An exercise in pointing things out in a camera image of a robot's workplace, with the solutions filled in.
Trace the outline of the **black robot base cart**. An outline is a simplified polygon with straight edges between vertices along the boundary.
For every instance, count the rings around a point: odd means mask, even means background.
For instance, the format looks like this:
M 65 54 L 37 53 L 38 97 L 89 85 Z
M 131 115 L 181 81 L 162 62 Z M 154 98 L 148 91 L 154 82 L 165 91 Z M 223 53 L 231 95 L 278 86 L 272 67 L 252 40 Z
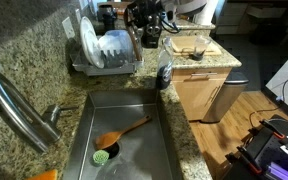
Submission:
M 262 120 L 237 149 L 226 155 L 231 167 L 222 180 L 288 180 L 287 120 Z

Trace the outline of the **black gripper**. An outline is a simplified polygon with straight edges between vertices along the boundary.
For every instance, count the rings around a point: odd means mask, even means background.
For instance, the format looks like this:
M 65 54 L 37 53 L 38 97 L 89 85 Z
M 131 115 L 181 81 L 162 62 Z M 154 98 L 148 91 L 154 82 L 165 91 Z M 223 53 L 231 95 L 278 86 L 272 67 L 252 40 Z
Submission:
M 144 27 L 149 22 L 150 16 L 162 10 L 160 0 L 134 0 L 130 4 L 131 21 L 138 27 Z

